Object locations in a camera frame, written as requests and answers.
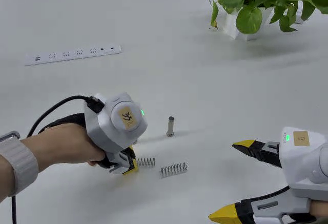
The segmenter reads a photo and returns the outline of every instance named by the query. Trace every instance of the human hand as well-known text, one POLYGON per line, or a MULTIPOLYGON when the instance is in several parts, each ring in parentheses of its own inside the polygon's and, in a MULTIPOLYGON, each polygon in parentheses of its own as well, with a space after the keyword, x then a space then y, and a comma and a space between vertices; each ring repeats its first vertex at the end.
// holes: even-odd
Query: human hand
POLYGON ((328 217, 328 202, 312 201, 310 214, 317 217, 328 217))
POLYGON ((72 123, 48 128, 22 142, 37 158, 40 172, 52 164, 100 161, 105 157, 85 128, 72 123))

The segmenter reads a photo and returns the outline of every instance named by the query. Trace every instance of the white flower pot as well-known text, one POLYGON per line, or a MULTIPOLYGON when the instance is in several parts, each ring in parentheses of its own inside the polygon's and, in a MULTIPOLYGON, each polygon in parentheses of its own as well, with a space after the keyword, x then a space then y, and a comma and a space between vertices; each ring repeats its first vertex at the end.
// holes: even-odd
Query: white flower pot
POLYGON ((239 32, 239 30, 236 27, 236 19, 238 16, 238 12, 234 11, 231 14, 227 14, 226 18, 225 18, 225 24, 223 26, 223 30, 224 32, 231 36, 234 39, 240 38, 243 40, 252 40, 252 39, 256 39, 259 37, 259 32, 261 31, 261 29, 263 28, 263 26, 266 24, 271 12, 272 12, 273 8, 260 8, 261 12, 262 12, 262 24, 261 27, 259 29, 259 31, 255 34, 243 34, 241 32, 239 32))

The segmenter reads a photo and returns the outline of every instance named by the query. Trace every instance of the power strip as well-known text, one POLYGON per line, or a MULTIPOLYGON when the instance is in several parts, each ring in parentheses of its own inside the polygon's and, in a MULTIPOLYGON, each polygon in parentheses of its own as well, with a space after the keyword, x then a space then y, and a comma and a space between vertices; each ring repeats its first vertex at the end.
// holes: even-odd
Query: power strip
POLYGON ((45 53, 28 54, 25 58, 25 66, 67 61, 79 58, 104 56, 121 53, 120 45, 103 44, 100 46, 77 48, 67 51, 53 51, 45 53))

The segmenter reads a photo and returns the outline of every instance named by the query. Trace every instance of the metal pin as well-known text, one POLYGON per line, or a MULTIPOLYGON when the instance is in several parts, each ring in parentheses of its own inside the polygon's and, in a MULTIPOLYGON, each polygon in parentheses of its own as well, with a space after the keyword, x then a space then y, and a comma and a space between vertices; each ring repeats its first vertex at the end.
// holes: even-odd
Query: metal pin
POLYGON ((173 125, 174 125, 174 117, 170 116, 169 117, 169 127, 168 127, 168 131, 166 132, 166 135, 168 137, 172 137, 174 135, 173 125))

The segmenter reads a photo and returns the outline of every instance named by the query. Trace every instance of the human arm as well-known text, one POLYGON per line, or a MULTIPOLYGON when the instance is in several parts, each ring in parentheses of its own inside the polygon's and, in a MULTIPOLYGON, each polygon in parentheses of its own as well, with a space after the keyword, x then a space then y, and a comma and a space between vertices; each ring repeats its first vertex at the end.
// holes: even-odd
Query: human arm
MULTIPOLYGON (((62 124, 21 140, 37 159, 39 172, 53 164, 100 161, 104 152, 96 147, 85 128, 77 124, 62 124)), ((14 189, 15 177, 11 165, 0 156, 0 202, 14 189)))

